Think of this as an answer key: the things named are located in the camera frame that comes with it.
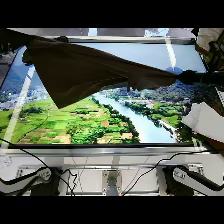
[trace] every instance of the television screen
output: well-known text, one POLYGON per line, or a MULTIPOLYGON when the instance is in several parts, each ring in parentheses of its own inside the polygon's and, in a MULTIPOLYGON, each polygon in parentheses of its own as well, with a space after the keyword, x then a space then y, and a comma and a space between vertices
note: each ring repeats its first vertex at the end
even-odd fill
MULTIPOLYGON (((194 45, 172 45, 174 57, 171 57, 166 44, 78 44, 174 73, 187 69, 206 72, 194 45)), ((157 90, 103 89, 58 109, 35 68, 22 63, 24 51, 25 47, 18 51, 0 89, 0 137, 12 143, 191 142, 192 137, 197 136, 181 123, 191 104, 205 100, 220 102, 214 87, 208 89, 203 85, 184 85, 176 81, 157 90)))

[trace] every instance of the green field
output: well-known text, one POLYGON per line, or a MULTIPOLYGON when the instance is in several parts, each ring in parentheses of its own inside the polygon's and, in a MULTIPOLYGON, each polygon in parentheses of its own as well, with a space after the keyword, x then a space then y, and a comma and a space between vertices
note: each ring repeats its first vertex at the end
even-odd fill
MULTIPOLYGON (((4 138, 10 121, 8 116, 12 112, 12 110, 0 112, 1 138, 4 138)), ((25 104, 22 112, 13 132, 12 143, 122 143, 124 138, 122 132, 128 130, 120 118, 115 118, 115 124, 111 124, 110 111, 96 104, 91 98, 62 109, 57 109, 52 100, 32 102, 25 104)))

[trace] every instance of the river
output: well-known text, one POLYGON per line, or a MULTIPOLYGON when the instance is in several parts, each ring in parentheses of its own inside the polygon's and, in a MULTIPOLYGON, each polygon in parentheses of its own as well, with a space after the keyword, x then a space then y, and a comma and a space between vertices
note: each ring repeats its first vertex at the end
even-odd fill
POLYGON ((139 133, 140 143, 175 143, 176 140, 170 136, 170 132, 164 127, 156 127, 154 123, 146 116, 135 113, 128 107, 120 104, 114 99, 105 97, 97 93, 94 97, 99 100, 101 104, 111 105, 120 114, 129 117, 139 133))

